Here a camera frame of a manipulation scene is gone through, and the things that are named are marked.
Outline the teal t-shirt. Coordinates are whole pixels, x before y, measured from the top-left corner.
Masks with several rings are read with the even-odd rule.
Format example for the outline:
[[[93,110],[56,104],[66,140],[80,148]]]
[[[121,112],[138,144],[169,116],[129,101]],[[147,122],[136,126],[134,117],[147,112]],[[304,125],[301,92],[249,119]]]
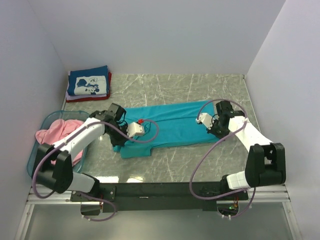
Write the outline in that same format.
[[[157,137],[148,143],[127,141],[124,146],[114,146],[113,151],[121,158],[148,157],[152,149],[180,147],[195,144],[215,143],[219,139],[207,133],[202,124],[196,123],[196,117],[205,101],[152,105],[126,108],[127,123],[140,119],[153,120],[159,127]]]

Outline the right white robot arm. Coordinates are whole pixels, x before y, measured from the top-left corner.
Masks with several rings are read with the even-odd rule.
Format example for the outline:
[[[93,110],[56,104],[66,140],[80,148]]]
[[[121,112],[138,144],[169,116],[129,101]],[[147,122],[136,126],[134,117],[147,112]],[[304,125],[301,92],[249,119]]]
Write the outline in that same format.
[[[222,198],[230,200],[237,190],[281,185],[286,181],[286,154],[281,143],[274,143],[253,126],[244,110],[235,110],[230,101],[216,105],[217,118],[201,113],[196,121],[206,127],[207,133],[218,139],[234,135],[248,152],[245,169],[226,175],[219,187]]]

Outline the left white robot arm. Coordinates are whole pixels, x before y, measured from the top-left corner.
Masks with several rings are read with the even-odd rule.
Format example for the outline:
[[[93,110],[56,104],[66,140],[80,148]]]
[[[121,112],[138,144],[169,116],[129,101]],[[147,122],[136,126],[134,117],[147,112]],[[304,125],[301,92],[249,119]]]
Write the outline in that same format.
[[[32,188],[38,198],[43,198],[36,190],[41,184],[62,194],[65,191],[82,192],[88,201],[100,195],[97,178],[73,170],[73,159],[98,137],[108,134],[114,143],[123,144],[127,140],[127,125],[123,124],[126,110],[112,103],[108,110],[95,111],[75,131],[53,143],[41,144],[36,152],[32,170]]]

